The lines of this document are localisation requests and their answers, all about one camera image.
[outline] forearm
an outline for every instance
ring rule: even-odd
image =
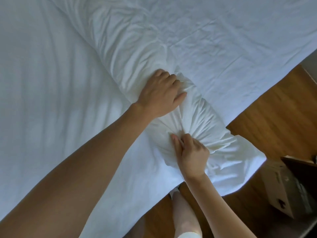
[[[255,238],[204,175],[185,181],[206,216],[215,238]]]
[[[0,222],[2,237],[78,237],[126,151],[150,121],[132,105],[29,192]]]

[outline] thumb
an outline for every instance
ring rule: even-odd
[[[177,108],[186,98],[187,92],[183,92],[174,99],[174,108]]]
[[[175,134],[172,134],[171,138],[173,141],[173,146],[175,149],[176,157],[179,159],[180,157],[182,157],[182,153],[183,153],[182,144],[180,143],[178,137]]]

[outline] bed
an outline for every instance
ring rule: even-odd
[[[226,125],[317,48],[317,0],[133,1]],[[0,2],[1,219],[129,102],[50,0]],[[81,237],[124,236],[181,182],[143,133]]]

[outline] white sock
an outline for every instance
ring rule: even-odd
[[[179,189],[178,189],[178,188],[179,188],[179,185],[170,191],[170,196],[171,196],[172,199],[173,199],[173,194],[174,194],[175,192],[179,192]]]

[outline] hardwood floor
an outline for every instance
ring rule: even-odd
[[[317,154],[317,85],[301,66],[264,93],[227,127],[264,152],[268,159],[290,155],[311,159]],[[194,209],[204,237],[213,237],[204,214],[188,187],[180,191]],[[258,237],[273,237],[280,226],[299,226],[272,208],[259,172],[238,192],[224,200]],[[174,237],[172,203],[168,196],[145,215],[145,238]],[[297,231],[291,231],[296,237]]]

